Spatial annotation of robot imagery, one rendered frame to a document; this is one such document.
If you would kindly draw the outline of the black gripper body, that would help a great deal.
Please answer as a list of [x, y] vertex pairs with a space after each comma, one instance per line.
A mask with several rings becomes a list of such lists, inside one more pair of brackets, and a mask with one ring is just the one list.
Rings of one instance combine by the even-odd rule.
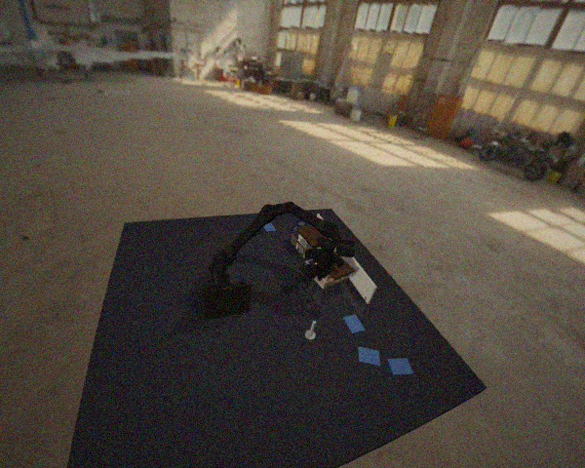
[[343, 266], [343, 259], [341, 259], [337, 254], [334, 254], [331, 257], [325, 257], [322, 256], [320, 254], [320, 252], [317, 252], [317, 255], [319, 256], [318, 259], [316, 260], [316, 265], [311, 265], [307, 264], [302, 266], [301, 271], [304, 273], [304, 275], [308, 278], [308, 279], [313, 279], [315, 277], [317, 277], [318, 274], [324, 273], [325, 269], [331, 269], [333, 265], [337, 264], [337, 267], [341, 267]]

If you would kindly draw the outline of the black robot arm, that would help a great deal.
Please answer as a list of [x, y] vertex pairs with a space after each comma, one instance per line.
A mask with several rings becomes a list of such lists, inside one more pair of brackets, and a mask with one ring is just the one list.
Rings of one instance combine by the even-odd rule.
[[320, 252], [322, 256], [331, 257], [334, 254], [334, 250], [338, 256], [354, 256], [354, 241], [342, 240], [335, 223], [320, 219], [293, 202], [276, 205], [267, 204], [263, 206], [255, 220], [229, 246], [214, 256], [214, 261], [208, 267], [211, 272], [212, 288], [229, 286], [230, 278], [229, 274], [227, 274], [227, 268], [235, 259], [237, 259], [235, 256], [237, 251], [239, 251], [262, 226], [275, 219], [276, 216], [288, 213], [291, 213], [314, 226], [325, 237], [331, 238], [318, 238], [317, 245], [320, 245], [321, 248], [314, 248], [305, 251], [306, 258], [312, 258], [313, 261], [316, 262], [319, 257], [317, 252]]

